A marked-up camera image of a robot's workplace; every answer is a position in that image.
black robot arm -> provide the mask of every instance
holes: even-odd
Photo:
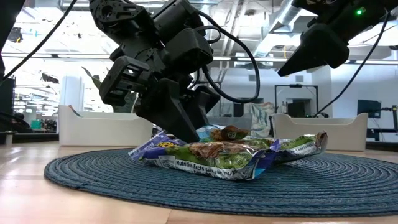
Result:
[[[135,113],[186,142],[208,124],[207,112],[220,96],[207,86],[188,89],[191,73],[213,61],[203,23],[187,0],[169,0],[150,15],[129,1],[91,0],[96,26],[119,47],[99,93],[104,103],[122,106],[138,92]]]
[[[292,5],[318,17],[308,23],[300,46],[278,71],[280,76],[322,65],[339,67],[348,60],[348,41],[381,22],[387,12],[398,6],[398,1],[294,0]]]

black cable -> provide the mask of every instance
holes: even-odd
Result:
[[[204,67],[202,67],[202,70],[203,70],[203,73],[205,74],[207,80],[209,81],[211,87],[213,87],[214,90],[218,94],[220,94],[222,97],[224,97],[227,100],[232,101],[234,103],[251,103],[251,102],[253,102],[255,99],[257,99],[259,97],[259,94],[260,94],[260,71],[259,71],[259,67],[256,63],[256,59],[254,59],[253,54],[250,52],[248,47],[243,42],[241,42],[237,37],[235,37],[234,35],[230,34],[226,30],[224,30],[222,27],[220,27],[220,25],[218,25],[216,23],[216,21],[214,21],[208,14],[205,14],[204,12],[201,12],[198,9],[196,9],[196,12],[199,15],[203,16],[206,20],[208,20],[211,23],[211,25],[217,27],[217,29],[219,29],[222,34],[229,37],[231,40],[233,40],[235,43],[237,43],[238,45],[240,45],[243,48],[243,50],[248,54],[251,62],[253,63],[254,73],[256,76],[256,92],[254,94],[254,97],[242,100],[242,99],[233,98],[232,96],[229,96],[225,92],[223,92],[211,78],[211,76],[208,72],[207,66],[204,66]]]
[[[377,125],[377,127],[379,128],[379,130],[381,130],[380,125],[379,125],[379,123],[376,121],[376,119],[373,118],[373,121],[375,122],[375,124]],[[383,132],[379,132],[379,134],[381,134],[381,140],[382,140],[383,142],[386,141],[386,140],[384,139]]]
[[[334,98],[332,99],[328,104],[326,104],[321,110],[319,110],[313,117],[316,118],[318,116],[318,114],[320,114],[322,111],[324,111],[326,108],[328,108],[328,106],[330,106],[332,103],[334,103],[336,100],[338,100],[342,94],[347,90],[347,88],[351,85],[351,83],[354,81],[354,79],[356,78],[356,76],[358,75],[358,73],[361,71],[362,67],[365,65],[366,61],[368,61],[369,57],[372,55],[374,49],[377,47],[377,45],[379,45],[379,42],[381,40],[381,37],[383,36],[384,33],[384,29],[387,26],[387,22],[390,18],[390,13],[387,12],[386,18],[384,19],[384,23],[383,26],[381,27],[381,31],[379,34],[379,37],[377,38],[377,41],[374,43],[372,49],[369,51],[368,55],[366,56],[366,58],[363,60],[363,62],[361,63],[361,65],[358,67],[357,71],[354,73],[353,77],[349,80],[349,82],[347,83],[347,85],[343,88],[343,90]]]
[[[219,30],[217,27],[215,27],[215,26],[201,26],[201,27],[195,28],[195,31],[199,32],[199,31],[201,31],[201,30],[208,30],[208,29],[217,30],[217,32],[218,32],[218,36],[217,36],[216,38],[214,38],[214,39],[212,39],[212,40],[207,40],[207,42],[208,42],[209,44],[214,44],[214,43],[216,43],[217,41],[219,41],[219,40],[221,39],[221,32],[220,32],[220,30]]]
[[[36,54],[36,52],[43,47],[43,45],[46,43],[46,41],[49,40],[49,38],[52,36],[52,34],[58,29],[58,27],[61,25],[61,23],[63,22],[63,20],[65,20],[65,18],[68,16],[69,12],[72,10],[73,6],[75,5],[75,3],[77,2],[77,0],[72,0],[72,2],[70,3],[68,9],[65,11],[65,13],[63,13],[63,16],[60,18],[60,20],[58,20],[58,22],[55,24],[55,26],[52,28],[52,30],[44,37],[44,39],[35,47],[35,49],[33,49],[33,51],[31,53],[29,53],[21,62],[19,62],[6,76],[4,76],[2,78],[2,82],[1,84],[5,81],[5,79],[7,79],[8,77],[10,77],[16,70],[18,70],[18,68],[20,68],[21,66],[23,66],[23,64],[25,64],[26,61],[28,61],[34,54]]]
[[[314,93],[314,92],[312,92],[307,86],[306,86],[306,88],[307,88],[307,90],[309,91],[309,92],[311,92],[312,93],[312,95],[313,96],[315,96],[316,97],[316,94]]]

blue rug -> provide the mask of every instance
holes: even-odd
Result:
[[[398,215],[398,165],[321,154],[277,165],[252,181],[233,182],[151,167],[128,149],[56,159],[44,176],[94,194],[167,208],[283,217]]]

wooden floor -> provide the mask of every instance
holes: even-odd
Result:
[[[0,223],[398,223],[398,216],[273,218],[186,212],[70,190],[44,180],[43,169],[52,159],[100,149],[104,148],[59,148],[56,142],[0,147]],[[398,153],[394,152],[366,151],[345,154],[398,162]]]

white bin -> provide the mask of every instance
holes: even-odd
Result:
[[[135,114],[77,113],[58,106],[61,146],[139,146],[152,135],[152,123]]]
[[[293,139],[325,130],[328,133],[328,150],[363,151],[366,147],[367,113],[353,119],[291,118],[286,114],[275,114],[273,119],[275,138]]]

